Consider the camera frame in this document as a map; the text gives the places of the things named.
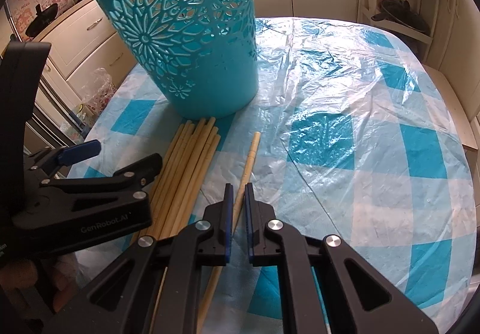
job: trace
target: clear plastic bag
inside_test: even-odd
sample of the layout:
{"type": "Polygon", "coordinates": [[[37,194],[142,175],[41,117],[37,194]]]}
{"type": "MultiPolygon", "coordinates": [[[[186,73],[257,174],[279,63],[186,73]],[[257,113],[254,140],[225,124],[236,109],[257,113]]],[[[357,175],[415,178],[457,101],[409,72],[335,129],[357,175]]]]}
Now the clear plastic bag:
{"type": "Polygon", "coordinates": [[[98,117],[116,91],[111,75],[101,67],[87,75],[86,83],[82,86],[80,95],[82,103],[88,106],[92,113],[98,117]]]}

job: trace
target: plastic tablecloth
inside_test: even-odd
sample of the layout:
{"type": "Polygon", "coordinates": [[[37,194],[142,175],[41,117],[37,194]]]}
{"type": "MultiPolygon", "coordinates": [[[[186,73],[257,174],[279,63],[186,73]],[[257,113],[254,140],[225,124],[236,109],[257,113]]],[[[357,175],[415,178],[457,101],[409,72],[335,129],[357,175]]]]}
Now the plastic tablecloth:
{"type": "MultiPolygon", "coordinates": [[[[469,284],[476,217],[469,168],[435,86],[390,33],[342,21],[256,20],[260,88],[216,125],[222,136],[191,220],[238,187],[254,131],[258,200],[305,235],[336,233],[445,332],[469,284]]],[[[69,177],[110,176],[164,154],[182,118],[136,66],[87,140],[102,152],[69,177]]],[[[122,249],[121,238],[77,253],[86,276],[122,249]]],[[[275,267],[248,263],[243,216],[203,333],[281,333],[275,267]]]]}

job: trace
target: checkered tablecloth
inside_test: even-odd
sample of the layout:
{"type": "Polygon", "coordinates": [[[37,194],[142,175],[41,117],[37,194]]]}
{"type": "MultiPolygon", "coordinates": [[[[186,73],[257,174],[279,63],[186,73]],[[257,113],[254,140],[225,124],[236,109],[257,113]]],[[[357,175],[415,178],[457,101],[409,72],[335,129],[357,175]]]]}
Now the checkered tablecloth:
{"type": "MultiPolygon", "coordinates": [[[[222,140],[193,213],[239,184],[254,131],[262,138],[256,198],[302,233],[342,236],[445,332],[464,302],[473,264],[472,181],[445,104],[412,52],[369,26],[257,19],[260,89],[217,121],[222,140]]],[[[165,153],[182,118],[140,67],[88,140],[99,156],[69,177],[109,176],[165,153]]],[[[125,238],[78,253],[92,274],[125,238]]],[[[276,268],[248,264],[244,219],[203,333],[281,333],[276,268]]]]}

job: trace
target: metal screw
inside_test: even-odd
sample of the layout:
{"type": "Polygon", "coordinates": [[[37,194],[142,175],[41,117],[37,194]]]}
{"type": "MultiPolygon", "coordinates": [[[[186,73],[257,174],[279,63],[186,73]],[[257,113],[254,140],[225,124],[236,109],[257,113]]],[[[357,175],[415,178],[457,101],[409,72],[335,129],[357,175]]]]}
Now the metal screw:
{"type": "Polygon", "coordinates": [[[145,197],[147,197],[147,194],[142,190],[139,190],[133,194],[133,197],[137,200],[143,200],[145,197]]]}
{"type": "Polygon", "coordinates": [[[278,231],[283,228],[283,222],[278,219],[273,219],[268,222],[267,226],[270,228],[270,230],[278,231]]]}
{"type": "Polygon", "coordinates": [[[200,231],[206,231],[208,230],[212,225],[208,220],[199,220],[197,223],[195,223],[195,228],[200,231]]]}
{"type": "Polygon", "coordinates": [[[329,235],[325,239],[325,242],[327,243],[328,246],[332,248],[336,248],[337,246],[340,246],[340,243],[342,243],[342,240],[340,239],[339,236],[329,235]]]}
{"type": "Polygon", "coordinates": [[[148,236],[148,235],[145,235],[145,236],[141,236],[140,238],[138,238],[138,246],[140,247],[143,247],[143,248],[147,248],[149,246],[152,246],[153,245],[153,238],[151,236],[148,236]]]}

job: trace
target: flower cutout pattern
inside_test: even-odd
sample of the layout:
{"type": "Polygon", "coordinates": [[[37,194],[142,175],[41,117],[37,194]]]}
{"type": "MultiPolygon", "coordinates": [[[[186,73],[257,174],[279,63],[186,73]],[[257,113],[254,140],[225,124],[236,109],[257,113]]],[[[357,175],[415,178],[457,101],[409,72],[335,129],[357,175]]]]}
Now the flower cutout pattern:
{"type": "Polygon", "coordinates": [[[205,45],[213,39],[199,21],[202,4],[203,0],[115,0],[115,10],[109,13],[143,67],[159,82],[171,81],[175,95],[182,98],[188,96],[190,86],[177,83],[178,74],[192,59],[209,53],[205,45]]]}
{"type": "Polygon", "coordinates": [[[175,85],[175,83],[172,82],[169,91],[170,93],[173,93],[175,97],[180,97],[182,100],[185,100],[185,98],[189,96],[191,89],[186,88],[183,85],[175,85]]]}

